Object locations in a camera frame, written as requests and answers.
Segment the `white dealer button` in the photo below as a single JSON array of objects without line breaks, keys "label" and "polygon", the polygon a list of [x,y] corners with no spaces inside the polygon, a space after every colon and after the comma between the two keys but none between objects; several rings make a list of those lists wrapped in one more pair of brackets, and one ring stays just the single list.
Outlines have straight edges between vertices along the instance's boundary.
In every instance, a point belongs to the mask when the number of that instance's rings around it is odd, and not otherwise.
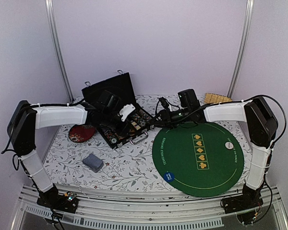
[{"label": "white dealer button", "polygon": [[233,143],[232,142],[226,142],[225,143],[225,147],[229,150],[232,150],[233,148],[234,148],[234,145],[233,145]]}]

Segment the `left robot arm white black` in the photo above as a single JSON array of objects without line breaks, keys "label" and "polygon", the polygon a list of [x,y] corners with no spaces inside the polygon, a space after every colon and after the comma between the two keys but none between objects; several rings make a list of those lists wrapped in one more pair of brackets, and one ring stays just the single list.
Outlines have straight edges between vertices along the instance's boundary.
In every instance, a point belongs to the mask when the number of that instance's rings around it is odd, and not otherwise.
[{"label": "left robot arm white black", "polygon": [[8,124],[7,132],[13,151],[18,156],[29,177],[43,192],[43,200],[57,208],[62,203],[59,194],[51,190],[54,186],[36,151],[35,132],[37,129],[62,125],[97,126],[102,121],[124,124],[127,117],[135,110],[132,104],[120,106],[118,111],[106,114],[100,109],[82,101],[78,103],[30,104],[27,100],[18,103]]}]

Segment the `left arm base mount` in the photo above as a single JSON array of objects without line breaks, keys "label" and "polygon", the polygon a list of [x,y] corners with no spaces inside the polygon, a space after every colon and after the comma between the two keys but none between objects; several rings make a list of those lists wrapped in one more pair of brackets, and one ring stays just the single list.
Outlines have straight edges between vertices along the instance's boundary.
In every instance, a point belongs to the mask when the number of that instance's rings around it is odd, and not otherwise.
[{"label": "left arm base mount", "polygon": [[66,192],[62,195],[55,185],[46,192],[39,192],[39,198],[36,202],[43,207],[52,208],[53,210],[64,211],[68,213],[76,213],[79,199],[74,192]]}]

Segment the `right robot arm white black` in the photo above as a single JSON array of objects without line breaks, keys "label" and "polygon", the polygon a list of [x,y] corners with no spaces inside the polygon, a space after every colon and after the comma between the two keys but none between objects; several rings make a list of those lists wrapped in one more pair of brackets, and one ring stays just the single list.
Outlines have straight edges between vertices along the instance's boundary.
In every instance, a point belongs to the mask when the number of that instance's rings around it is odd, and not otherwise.
[{"label": "right robot arm white black", "polygon": [[239,205],[249,209],[269,168],[278,121],[263,96],[246,101],[200,104],[196,96],[179,93],[180,109],[171,111],[165,98],[153,123],[160,129],[153,147],[153,163],[174,188],[194,196],[220,194],[236,184],[244,168],[242,148],[221,121],[247,124],[251,164]]}]

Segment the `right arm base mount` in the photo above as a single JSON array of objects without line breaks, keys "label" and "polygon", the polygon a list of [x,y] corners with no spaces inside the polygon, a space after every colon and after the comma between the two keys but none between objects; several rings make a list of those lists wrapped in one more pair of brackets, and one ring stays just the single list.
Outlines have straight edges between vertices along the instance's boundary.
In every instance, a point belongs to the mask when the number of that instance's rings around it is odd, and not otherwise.
[{"label": "right arm base mount", "polygon": [[253,190],[244,185],[241,195],[224,197],[220,201],[220,205],[226,214],[244,211],[237,215],[237,219],[243,225],[251,225],[256,221],[259,211],[262,209],[261,190],[262,186]]}]

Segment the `blue small blind button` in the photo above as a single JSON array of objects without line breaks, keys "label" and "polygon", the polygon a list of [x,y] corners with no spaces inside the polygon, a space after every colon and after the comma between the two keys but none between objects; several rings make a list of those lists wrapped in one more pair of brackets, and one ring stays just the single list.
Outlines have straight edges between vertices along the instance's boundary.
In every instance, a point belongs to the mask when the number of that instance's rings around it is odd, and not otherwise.
[{"label": "blue small blind button", "polygon": [[174,176],[174,174],[172,172],[166,172],[163,175],[163,179],[166,182],[170,183],[170,182],[173,182],[175,180],[175,176]]}]

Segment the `black poker chip case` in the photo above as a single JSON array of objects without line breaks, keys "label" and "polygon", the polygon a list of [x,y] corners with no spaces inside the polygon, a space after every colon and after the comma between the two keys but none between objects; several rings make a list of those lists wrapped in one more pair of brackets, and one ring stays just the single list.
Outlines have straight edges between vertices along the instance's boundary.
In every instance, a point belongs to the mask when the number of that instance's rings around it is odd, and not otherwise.
[{"label": "black poker chip case", "polygon": [[136,145],[148,138],[154,128],[152,116],[137,102],[130,74],[121,73],[82,89],[92,124],[107,144],[116,149],[126,143]]}]

